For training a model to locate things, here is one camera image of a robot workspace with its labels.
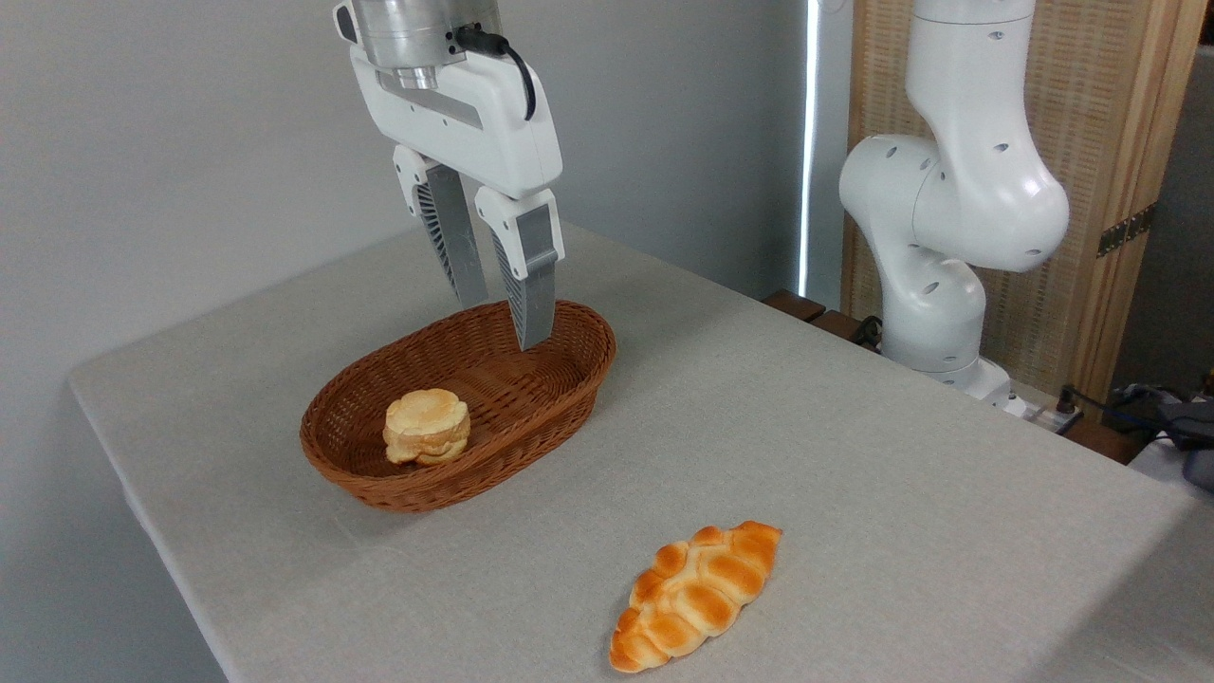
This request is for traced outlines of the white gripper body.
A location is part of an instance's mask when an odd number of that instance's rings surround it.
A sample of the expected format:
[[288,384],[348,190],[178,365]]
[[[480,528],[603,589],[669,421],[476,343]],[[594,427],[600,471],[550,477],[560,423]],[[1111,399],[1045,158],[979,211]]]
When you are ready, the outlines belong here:
[[350,51],[367,108],[390,140],[486,183],[514,199],[546,189],[563,170],[541,78],[533,74],[535,110],[510,58],[472,53],[437,74],[437,89],[405,89],[395,75]]

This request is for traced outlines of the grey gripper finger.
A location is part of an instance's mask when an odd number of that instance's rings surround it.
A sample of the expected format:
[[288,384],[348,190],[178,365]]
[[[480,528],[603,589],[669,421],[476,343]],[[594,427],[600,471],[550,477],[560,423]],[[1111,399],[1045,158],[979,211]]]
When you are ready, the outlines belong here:
[[488,298],[488,288],[461,176],[403,144],[395,148],[392,159],[408,211],[422,221],[459,304],[481,304]]
[[520,349],[551,336],[556,303],[556,264],[565,258],[558,207],[552,190],[512,199],[490,187],[473,197],[493,233]]

